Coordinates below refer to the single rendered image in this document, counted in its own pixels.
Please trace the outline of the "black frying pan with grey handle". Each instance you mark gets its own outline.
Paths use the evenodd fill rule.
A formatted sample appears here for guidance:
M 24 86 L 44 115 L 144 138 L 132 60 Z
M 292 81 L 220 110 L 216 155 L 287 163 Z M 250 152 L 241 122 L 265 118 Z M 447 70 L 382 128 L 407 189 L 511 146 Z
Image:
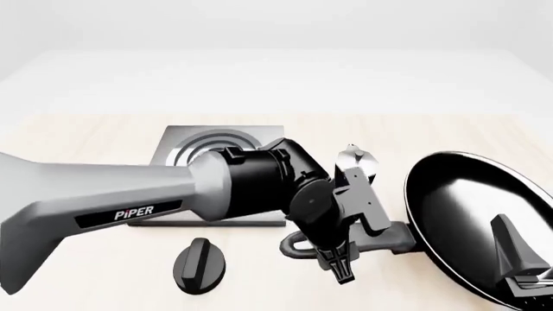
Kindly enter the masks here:
M 372 184 L 375 161 L 366 152 L 342 152 L 341 169 L 360 167 Z M 491 221 L 505 214 L 525 242 L 553 270 L 553 196 L 524 175 L 481 155 L 444 151 L 416 162 L 404 181 L 407 221 L 392 221 L 383 232 L 365 232 L 358 220 L 340 224 L 331 197 L 319 219 L 296 216 L 299 227 L 280 251 L 295 259 L 314 259 L 316 248 L 354 243 L 361 253 L 425 253 L 450 279 L 485 300 L 510 305 L 511 292 L 498 276 Z

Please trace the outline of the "left gripper body with grey frame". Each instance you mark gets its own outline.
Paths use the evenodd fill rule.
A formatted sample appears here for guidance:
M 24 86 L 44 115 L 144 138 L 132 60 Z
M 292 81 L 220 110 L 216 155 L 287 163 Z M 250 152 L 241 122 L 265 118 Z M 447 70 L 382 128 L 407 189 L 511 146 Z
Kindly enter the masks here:
M 384 208 L 360 167 L 341 169 L 335 166 L 334 202 L 340 211 L 340 224 L 350 226 L 360 221 L 365 232 L 383 232 L 391 227 Z

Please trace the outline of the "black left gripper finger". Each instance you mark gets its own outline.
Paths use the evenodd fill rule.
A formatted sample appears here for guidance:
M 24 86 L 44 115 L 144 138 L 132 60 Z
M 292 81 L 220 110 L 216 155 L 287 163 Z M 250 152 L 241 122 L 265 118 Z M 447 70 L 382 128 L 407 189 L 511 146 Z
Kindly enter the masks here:
M 351 262 L 358 258 L 354 243 L 341 243 L 334 248 L 316 248 L 317 261 L 324 271 L 331 271 L 338 284 L 355 280 Z

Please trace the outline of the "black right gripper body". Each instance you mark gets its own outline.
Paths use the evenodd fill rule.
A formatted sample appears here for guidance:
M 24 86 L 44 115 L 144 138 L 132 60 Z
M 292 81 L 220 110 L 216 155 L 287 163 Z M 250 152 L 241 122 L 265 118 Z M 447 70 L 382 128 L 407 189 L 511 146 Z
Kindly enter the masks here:
M 505 279 L 512 305 L 520 311 L 553 311 L 553 270 L 539 276 L 513 276 Z

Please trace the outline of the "flat black stove plate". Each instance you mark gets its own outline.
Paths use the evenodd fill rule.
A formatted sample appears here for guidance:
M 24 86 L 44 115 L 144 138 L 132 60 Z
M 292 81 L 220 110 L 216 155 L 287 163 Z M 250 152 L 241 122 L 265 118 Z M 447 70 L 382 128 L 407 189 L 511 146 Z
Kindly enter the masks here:
M 171 125 L 150 160 L 150 165 L 186 166 L 212 149 L 239 147 L 254 150 L 284 136 L 282 125 Z M 206 222 L 190 211 L 130 223 L 133 227 L 284 227 L 281 212 Z

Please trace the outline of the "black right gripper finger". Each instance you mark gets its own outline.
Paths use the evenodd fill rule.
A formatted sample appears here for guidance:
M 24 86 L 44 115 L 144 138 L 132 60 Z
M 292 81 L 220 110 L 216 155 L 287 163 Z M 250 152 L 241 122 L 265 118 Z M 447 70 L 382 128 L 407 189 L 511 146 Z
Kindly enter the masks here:
M 505 214 L 491 221 L 498 276 L 539 276 L 551 269 L 522 238 L 515 225 Z

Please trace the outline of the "round black stove knob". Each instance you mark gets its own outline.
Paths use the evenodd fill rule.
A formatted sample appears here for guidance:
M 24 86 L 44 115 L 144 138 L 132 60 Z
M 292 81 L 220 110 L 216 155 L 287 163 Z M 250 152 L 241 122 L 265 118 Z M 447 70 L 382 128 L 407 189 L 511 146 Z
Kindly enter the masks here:
M 226 259 L 207 238 L 195 238 L 176 258 L 172 275 L 187 295 L 204 295 L 220 285 L 226 273 Z

